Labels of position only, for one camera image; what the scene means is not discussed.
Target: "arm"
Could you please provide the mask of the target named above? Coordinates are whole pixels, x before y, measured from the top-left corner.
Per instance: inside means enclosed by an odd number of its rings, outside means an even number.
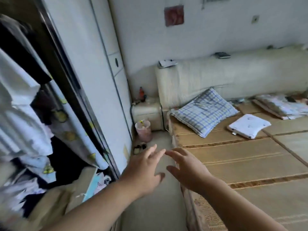
[[[187,189],[202,195],[222,219],[228,230],[286,231],[269,215],[251,204],[231,189],[225,182],[215,178],[189,151],[176,148],[167,151],[179,165],[167,170]]]
[[[121,178],[42,231],[105,231],[136,199],[151,193],[165,174],[155,174],[165,149],[155,153],[156,144],[132,156]]]

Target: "hand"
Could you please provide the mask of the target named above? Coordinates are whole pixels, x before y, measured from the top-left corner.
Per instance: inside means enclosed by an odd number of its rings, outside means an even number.
[[[164,173],[155,175],[155,169],[166,149],[155,153],[156,148],[155,144],[148,150],[133,155],[118,181],[132,190],[136,196],[135,199],[153,192],[165,177]]]
[[[167,170],[187,189],[201,194],[204,184],[213,176],[204,164],[192,153],[182,148],[166,151],[166,155],[172,157],[179,168],[167,166]]]

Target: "left hand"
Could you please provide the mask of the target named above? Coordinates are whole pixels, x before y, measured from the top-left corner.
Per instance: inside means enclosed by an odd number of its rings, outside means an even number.
[[[152,193],[165,177],[164,173],[155,175],[155,169],[166,149],[154,152],[156,148],[157,145],[155,144],[148,150],[133,155],[118,180],[119,183],[130,188],[129,193],[134,193],[136,199]]]

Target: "woven mat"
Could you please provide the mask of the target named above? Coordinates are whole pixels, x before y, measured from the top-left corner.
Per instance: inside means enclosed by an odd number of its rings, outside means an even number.
[[[226,129],[241,116],[237,115],[222,121],[203,139],[170,117],[175,147],[187,148],[213,175],[224,180],[287,229],[306,230],[308,117],[281,120],[251,103],[241,104],[238,109],[241,115],[252,113],[272,125],[260,131],[256,140],[248,140]],[[203,216],[206,218],[207,227],[200,228],[226,230],[205,199],[195,199],[194,206],[198,207],[196,216],[199,220]]]

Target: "right hand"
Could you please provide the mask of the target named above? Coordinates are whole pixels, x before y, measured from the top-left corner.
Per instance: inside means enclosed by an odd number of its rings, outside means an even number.
[[[175,148],[165,154],[172,157],[179,166],[169,165],[167,170],[187,189],[201,194],[204,184],[213,178],[206,166],[186,149]]]

